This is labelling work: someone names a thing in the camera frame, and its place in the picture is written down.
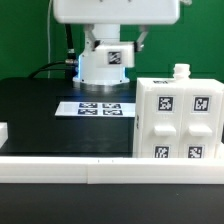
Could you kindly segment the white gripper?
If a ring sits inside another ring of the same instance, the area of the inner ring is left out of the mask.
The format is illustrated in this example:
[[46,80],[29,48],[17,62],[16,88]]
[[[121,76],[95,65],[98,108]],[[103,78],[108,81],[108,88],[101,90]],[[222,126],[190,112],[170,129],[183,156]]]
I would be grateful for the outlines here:
[[135,51],[144,48],[147,25],[174,24],[180,17],[179,0],[53,0],[53,12],[59,23],[86,24],[85,49],[94,51],[100,41],[93,24],[140,25]]

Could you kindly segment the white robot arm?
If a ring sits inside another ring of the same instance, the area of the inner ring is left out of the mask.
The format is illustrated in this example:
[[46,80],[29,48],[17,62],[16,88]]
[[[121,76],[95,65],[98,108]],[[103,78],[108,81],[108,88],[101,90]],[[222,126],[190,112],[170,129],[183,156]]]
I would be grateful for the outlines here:
[[55,19],[81,24],[85,48],[73,83],[90,88],[125,85],[125,70],[143,49],[151,25],[175,23],[180,0],[53,0]]

